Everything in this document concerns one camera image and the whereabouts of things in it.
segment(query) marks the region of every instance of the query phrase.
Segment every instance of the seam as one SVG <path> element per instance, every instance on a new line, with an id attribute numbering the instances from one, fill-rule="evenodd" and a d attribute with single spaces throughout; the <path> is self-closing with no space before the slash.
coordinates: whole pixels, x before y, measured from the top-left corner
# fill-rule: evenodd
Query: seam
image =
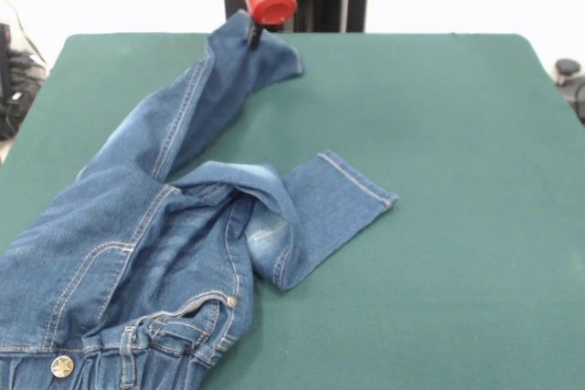
<path id="1" fill-rule="evenodd" d="M 60 316 L 63 312 L 63 308 L 65 306 L 65 304 L 67 303 L 67 301 L 69 301 L 72 292 L 69 294 L 68 298 L 65 300 L 65 303 L 63 304 L 63 306 L 61 307 L 60 312 L 58 313 L 58 317 L 55 320 L 55 316 L 57 314 L 57 308 L 59 306 L 59 304 L 61 303 L 61 301 L 63 300 L 64 296 L 68 293 L 69 289 L 71 288 L 71 286 L 73 285 L 73 282 L 76 280 L 76 278 L 79 276 L 81 270 L 84 268 L 86 261 L 89 257 L 91 257 L 93 255 L 94 252 L 100 250 L 101 248 L 110 246 L 112 244 L 119 244 L 121 246 L 127 247 L 127 249 L 125 249 L 124 251 L 132 251 L 133 248 L 135 247 L 136 242 L 138 242 L 140 240 L 140 238 L 142 237 L 142 234 L 144 233 L 144 231 L 146 230 L 146 226 L 147 224 L 152 220 L 153 217 L 153 213 L 152 211 L 156 211 L 158 209 L 158 207 L 161 205 L 161 203 L 163 202 L 163 200 L 171 193 L 173 192 L 175 189 L 172 186 L 165 186 L 163 189 L 161 189 L 158 194 L 153 198 L 153 201 L 151 201 L 151 204 L 148 206 L 148 208 L 146 209 L 146 212 L 144 213 L 143 217 L 141 218 L 140 222 L 138 223 L 138 226 L 136 227 L 136 229 L 133 232 L 133 235 L 131 236 L 130 242 L 129 243 L 124 243 L 124 242 L 120 242 L 120 241 L 111 241 L 111 242 L 107 242 L 105 244 L 101 244 L 99 246 L 97 246 L 96 248 L 93 248 L 83 259 L 83 261 L 81 262 L 81 264 L 78 266 L 75 274 L 73 275 L 73 277 L 71 278 L 71 280 L 69 281 L 67 287 L 63 290 L 63 292 L 61 293 L 61 295 L 59 296 L 57 302 L 55 303 L 55 306 L 53 307 L 53 311 L 51 312 L 51 316 L 50 319 L 48 321 L 48 325 L 47 325 L 47 331 L 45 333 L 45 338 L 43 340 L 43 345 L 47 345 L 48 342 L 48 335 L 50 334 L 50 329 L 51 326 L 53 324 L 56 325 L 55 327 L 55 331 L 53 332 L 53 340 L 51 341 L 51 344 L 49 347 L 52 347 L 53 344 L 55 343 L 55 337 L 57 336 L 57 329 L 59 327 L 59 319 Z M 154 204 L 156 203 L 156 201 L 158 201 L 158 204 L 156 205 L 155 208 L 153 208 Z M 115 286 L 118 284 L 121 275 L 124 273 L 124 269 L 125 269 L 125 265 L 128 262 L 128 258 L 126 259 L 125 263 L 124 263 L 124 268 L 122 268 L 122 270 L 120 271 L 118 278 L 116 280 L 116 282 L 114 283 L 114 287 L 112 290 L 115 289 Z M 107 306 L 109 300 L 106 300 L 104 302 L 104 305 Z M 105 307 L 102 306 L 101 310 L 100 310 L 100 314 L 99 314 L 99 319 L 101 318 L 101 316 L 103 315 L 103 313 L 105 312 Z"/>
<path id="2" fill-rule="evenodd" d="M 367 187 L 365 187 L 363 184 L 359 183 L 356 178 L 354 178 L 351 174 L 349 174 L 345 169 L 343 169 L 341 166 L 339 166 L 334 160 L 332 160 L 330 157 L 327 157 L 325 154 L 323 153 L 319 153 L 318 154 L 319 157 L 321 157 L 322 159 L 326 160 L 327 162 L 329 162 L 337 171 L 339 171 L 341 174 L 343 174 L 347 180 L 349 180 L 350 182 L 352 182 L 353 184 L 355 184 L 357 187 L 359 187 L 362 191 L 364 191 L 365 193 L 367 193 L 370 196 L 373 196 L 374 198 L 376 198 L 378 201 L 382 202 L 384 204 L 384 206 L 386 207 L 390 207 L 392 206 L 392 203 L 376 194 L 375 192 L 373 192 L 372 190 L 368 189 Z"/>
<path id="3" fill-rule="evenodd" d="M 233 270 L 234 276 L 236 278 L 236 291 L 234 294 L 234 296 L 236 298 L 239 296 L 239 275 L 238 275 L 238 272 L 236 270 L 236 265 L 234 264 L 233 257 L 231 256 L 231 253 L 229 252 L 228 230 L 230 228 L 230 225 L 232 224 L 232 217 L 234 214 L 234 210 L 235 210 L 236 206 L 238 206 L 238 205 L 239 205 L 238 203 L 235 203 L 234 205 L 232 205 L 231 210 L 229 211 L 228 222 L 226 224 L 226 229 L 224 230 L 224 236 L 223 236 L 223 243 L 224 243 L 224 246 L 226 248 L 226 252 L 228 253 L 229 264 L 231 265 L 231 269 Z M 235 311 L 232 310 L 230 307 L 226 307 L 226 309 L 228 310 L 229 317 L 228 317 L 228 323 L 226 324 L 224 330 L 221 333 L 222 338 L 227 336 L 227 334 L 229 333 L 229 330 L 231 329 L 231 325 L 234 322 Z M 215 349 L 210 349 L 209 357 L 205 361 L 209 362 L 211 364 L 211 361 L 212 361 L 211 357 L 213 356 L 214 353 L 215 353 Z"/>
<path id="4" fill-rule="evenodd" d="M 174 355 L 182 355 L 182 354 L 186 353 L 185 349 L 179 351 L 179 350 L 173 349 L 171 347 L 163 346 L 162 344 L 159 344 L 159 343 L 151 343 L 151 345 L 157 349 L 160 349 L 163 352 L 172 353 Z"/>
<path id="5" fill-rule="evenodd" d="M 194 91 L 197 90 L 197 87 L 199 86 L 199 82 L 201 82 L 201 79 L 203 78 L 202 73 L 205 70 L 205 68 L 207 67 L 209 60 L 211 59 L 211 56 L 209 53 L 209 46 L 207 46 L 207 45 L 205 47 L 205 53 L 206 53 L 205 60 L 202 63 L 199 63 L 197 65 L 195 71 L 193 72 L 193 75 L 191 76 L 191 79 L 189 80 L 189 84 L 187 85 L 187 88 L 185 90 L 185 96 L 183 97 L 183 99 L 181 101 L 179 111 L 178 111 L 177 115 L 175 116 L 175 120 L 173 121 L 171 128 L 169 129 L 168 133 L 165 136 L 165 141 L 163 142 L 163 146 L 161 147 L 161 151 L 159 152 L 158 157 L 156 157 L 156 162 L 154 163 L 154 169 L 153 169 L 153 177 L 154 178 L 158 177 L 158 175 L 161 171 L 161 168 L 163 167 L 163 162 L 165 161 L 166 156 L 168 155 L 168 152 L 170 151 L 171 147 L 175 143 L 176 136 L 179 132 L 178 128 L 181 125 L 181 122 L 183 121 L 183 119 L 185 118 L 185 112 L 186 112 L 186 109 L 188 107 L 188 104 L 193 99 Z"/>
<path id="6" fill-rule="evenodd" d="M 80 265 L 78 266 L 77 270 L 75 271 L 75 274 L 73 275 L 73 277 L 71 278 L 71 280 L 67 284 L 67 287 L 63 290 L 63 292 L 59 296 L 58 300 L 55 302 L 55 306 L 53 307 L 53 311 L 51 312 L 51 317 L 48 320 L 47 331 L 45 332 L 45 338 L 43 339 L 43 346 L 47 345 L 48 335 L 50 333 L 50 328 L 53 325 L 53 320 L 55 319 L 55 316 L 57 315 L 57 308 L 58 308 L 59 304 L 63 300 L 63 297 L 69 291 L 69 288 L 71 288 L 71 286 L 73 285 L 73 282 L 75 281 L 75 279 L 79 276 L 81 270 L 83 269 L 83 267 L 86 264 L 86 261 L 88 260 L 89 257 L 92 256 L 93 253 L 100 250 L 101 248 L 108 247 L 108 246 L 121 246 L 121 247 L 130 248 L 130 244 L 127 244 L 124 242 L 119 242 L 119 241 L 110 241 L 110 242 L 106 242 L 104 244 L 101 244 L 101 245 L 97 246 L 96 248 L 93 248 L 87 255 L 85 255 L 85 258 L 83 258 L 83 260 L 81 261 Z"/>
<path id="7" fill-rule="evenodd" d="M 154 217 L 154 213 L 158 211 L 158 209 L 159 209 L 160 205 L 163 203 L 163 201 L 174 191 L 175 191 L 174 187 L 166 186 L 164 189 L 162 189 L 158 193 L 158 195 L 154 198 L 153 202 L 151 202 L 151 204 L 148 207 L 148 210 L 146 211 L 146 213 L 144 213 L 143 218 L 141 219 L 138 227 L 136 228 L 136 230 L 133 233 L 133 236 L 131 237 L 131 242 L 133 242 L 134 245 L 136 245 L 138 243 L 138 241 L 140 241 L 140 239 L 142 239 L 144 231 L 146 230 L 148 224 L 152 221 L 152 219 Z M 160 198 L 160 200 L 158 200 L 158 204 L 153 208 L 153 204 L 154 204 L 154 201 L 156 200 L 156 198 Z M 116 278 L 116 281 L 114 281 L 114 283 L 113 283 L 113 288 L 111 289 L 110 293 L 108 294 L 106 300 L 103 302 L 103 305 L 101 306 L 101 309 L 100 309 L 100 313 L 98 314 L 97 321 L 100 321 L 101 318 L 103 317 L 104 312 L 106 312 L 106 308 L 108 307 L 108 304 L 110 303 L 110 300 L 112 299 L 112 294 L 115 291 L 116 286 L 120 283 L 120 279 L 122 278 L 123 273 L 126 271 L 129 260 L 130 260 L 130 255 L 128 255 L 128 257 L 124 261 L 123 267 L 120 270 L 120 272 L 118 273 L 118 277 Z"/>
<path id="8" fill-rule="evenodd" d="M 85 268 L 85 271 L 83 272 L 83 275 L 78 279 L 77 283 L 75 284 L 75 287 L 73 287 L 73 290 L 71 290 L 71 292 L 69 293 L 69 296 L 65 299 L 65 301 L 63 301 L 63 304 L 61 305 L 61 309 L 58 312 L 57 321 L 55 322 L 55 330 L 53 331 L 53 340 L 51 341 L 50 347 L 53 347 L 53 344 L 55 343 L 55 338 L 57 338 L 57 330 L 59 329 L 59 321 L 61 320 L 61 315 L 63 314 L 63 311 L 65 310 L 65 306 L 67 305 L 67 303 L 69 302 L 69 300 L 73 296 L 73 293 L 77 290 L 77 288 L 79 287 L 79 285 L 81 284 L 81 282 L 87 276 L 88 272 L 90 271 L 91 265 L 93 264 L 93 261 L 101 253 L 103 253 L 104 251 L 110 250 L 112 248 L 118 248 L 119 250 L 122 250 L 122 251 L 132 250 L 132 247 L 127 247 L 127 246 L 126 247 L 122 247 L 122 246 L 112 245 L 112 246 L 109 246 L 109 247 L 106 247 L 106 248 L 101 249 L 99 252 L 97 252 L 95 255 L 93 255 L 93 258 L 91 258 L 91 261 L 87 264 L 87 267 Z"/>
<path id="9" fill-rule="evenodd" d="M 208 187 L 205 191 L 198 195 L 199 198 L 208 200 L 213 195 L 225 190 L 226 185 L 223 183 L 215 183 L 212 186 Z"/>
<path id="10" fill-rule="evenodd" d="M 138 226 L 134 230 L 134 233 L 132 234 L 132 237 L 130 238 L 131 243 L 136 244 L 140 240 L 140 238 L 144 234 L 144 231 L 146 230 L 148 223 L 151 221 L 154 212 L 156 212 L 158 210 L 158 207 L 160 207 L 163 200 L 171 192 L 174 192 L 175 190 L 176 189 L 173 186 L 165 185 L 165 187 L 163 187 L 163 189 L 161 189 L 158 192 L 158 194 L 156 194 L 156 196 L 153 198 L 153 201 L 151 201 L 150 205 L 146 209 L 146 212 L 144 212 L 144 215 L 141 218 L 140 222 L 138 223 Z"/>
<path id="11" fill-rule="evenodd" d="M 282 251 L 281 255 L 276 260 L 276 264 L 274 264 L 274 273 L 272 274 L 272 282 L 278 285 L 279 288 L 282 288 L 282 276 L 284 276 L 284 267 L 286 267 L 286 261 L 289 258 L 289 255 L 293 251 L 293 242 L 286 246 L 286 248 Z"/>
<path id="12" fill-rule="evenodd" d="M 169 324 L 178 324 L 179 326 L 186 326 L 187 328 L 191 328 L 197 332 L 200 332 L 202 335 L 205 335 L 207 337 L 209 336 L 209 332 L 197 328 L 196 325 L 194 324 L 183 323 L 182 321 L 169 321 L 168 323 L 165 324 L 165 326 L 168 326 Z"/>
<path id="13" fill-rule="evenodd" d="M 251 237 L 248 238 L 248 241 L 258 241 L 258 240 L 264 239 L 266 237 L 271 237 L 272 235 L 275 235 L 276 233 L 283 230 L 287 226 L 287 224 L 288 224 L 288 222 L 286 220 L 284 220 L 282 222 L 282 224 L 280 224 L 278 227 L 276 227 L 273 230 L 262 230 L 261 232 L 256 232 L 255 234 L 253 234 Z"/>
<path id="14" fill-rule="evenodd" d="M 133 347 L 134 351 L 144 351 L 148 349 L 148 344 L 139 344 Z M 93 344 L 91 346 L 85 346 L 83 349 L 67 349 L 67 348 L 48 348 L 48 347 L 35 347 L 35 346 L 0 346 L 0 354 L 11 353 L 11 352 L 23 352 L 23 353 L 91 353 L 99 350 L 120 350 L 118 343 L 109 343 L 104 345 Z"/>

